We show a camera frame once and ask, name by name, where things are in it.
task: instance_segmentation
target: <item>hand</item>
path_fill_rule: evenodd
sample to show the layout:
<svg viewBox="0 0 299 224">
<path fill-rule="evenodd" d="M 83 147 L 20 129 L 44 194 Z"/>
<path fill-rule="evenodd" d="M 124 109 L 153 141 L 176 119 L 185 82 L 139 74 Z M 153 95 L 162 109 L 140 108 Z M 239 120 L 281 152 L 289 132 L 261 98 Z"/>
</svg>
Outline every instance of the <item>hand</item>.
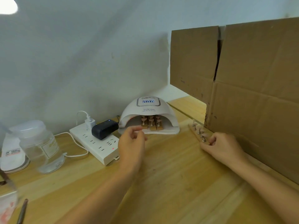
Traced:
<svg viewBox="0 0 299 224">
<path fill-rule="evenodd" d="M 138 172 L 144 156 L 146 140 L 142 126 L 128 127 L 125 130 L 118 141 L 121 170 Z"/>
<path fill-rule="evenodd" d="M 210 145 L 201 142 L 200 147 L 230 169 L 243 163 L 249 163 L 233 135 L 214 133 L 208 141 Z"/>
</svg>

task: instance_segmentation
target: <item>person's left arm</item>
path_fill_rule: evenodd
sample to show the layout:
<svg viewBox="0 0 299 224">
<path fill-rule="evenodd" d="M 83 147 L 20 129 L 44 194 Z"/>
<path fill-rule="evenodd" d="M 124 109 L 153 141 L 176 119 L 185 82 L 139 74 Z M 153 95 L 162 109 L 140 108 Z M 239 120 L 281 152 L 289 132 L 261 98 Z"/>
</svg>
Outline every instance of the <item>person's left arm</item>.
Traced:
<svg viewBox="0 0 299 224">
<path fill-rule="evenodd" d="M 119 170 L 56 224 L 110 223 L 140 168 L 145 140 L 141 126 L 128 127 L 118 142 Z"/>
</svg>

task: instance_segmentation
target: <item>white power strip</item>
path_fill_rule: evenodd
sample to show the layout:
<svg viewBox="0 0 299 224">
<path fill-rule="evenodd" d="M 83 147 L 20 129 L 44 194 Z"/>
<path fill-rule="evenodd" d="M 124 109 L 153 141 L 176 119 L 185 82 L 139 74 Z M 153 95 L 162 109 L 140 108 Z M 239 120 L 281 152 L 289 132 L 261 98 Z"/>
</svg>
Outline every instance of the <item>white power strip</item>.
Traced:
<svg viewBox="0 0 299 224">
<path fill-rule="evenodd" d="M 106 166 L 112 160 L 119 159 L 118 138 L 114 135 L 111 134 L 103 140 L 99 140 L 92 135 L 90 130 L 86 129 L 85 123 L 70 129 L 70 134 L 103 165 Z"/>
</svg>

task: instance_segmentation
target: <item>white paper with red stain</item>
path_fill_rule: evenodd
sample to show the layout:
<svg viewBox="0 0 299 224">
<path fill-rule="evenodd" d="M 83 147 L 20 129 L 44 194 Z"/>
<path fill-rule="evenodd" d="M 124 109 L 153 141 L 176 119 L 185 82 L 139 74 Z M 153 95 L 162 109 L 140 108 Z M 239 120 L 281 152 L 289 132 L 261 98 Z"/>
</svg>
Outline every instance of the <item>white paper with red stain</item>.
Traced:
<svg viewBox="0 0 299 224">
<path fill-rule="evenodd" d="M 17 191 L 0 196 L 0 224 L 7 224 L 18 201 Z"/>
</svg>

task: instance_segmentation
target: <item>black power adapter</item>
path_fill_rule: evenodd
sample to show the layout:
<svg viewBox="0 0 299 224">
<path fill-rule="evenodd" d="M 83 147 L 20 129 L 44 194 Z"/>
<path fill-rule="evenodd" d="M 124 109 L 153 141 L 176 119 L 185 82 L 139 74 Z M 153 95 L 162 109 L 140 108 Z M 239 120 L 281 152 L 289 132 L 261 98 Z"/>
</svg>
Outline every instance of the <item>black power adapter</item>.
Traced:
<svg viewBox="0 0 299 224">
<path fill-rule="evenodd" d="M 118 129 L 118 123 L 109 119 L 95 125 L 92 128 L 92 135 L 97 139 L 103 140 L 105 137 L 107 137 L 109 134 L 116 131 L 117 129 Z"/>
</svg>

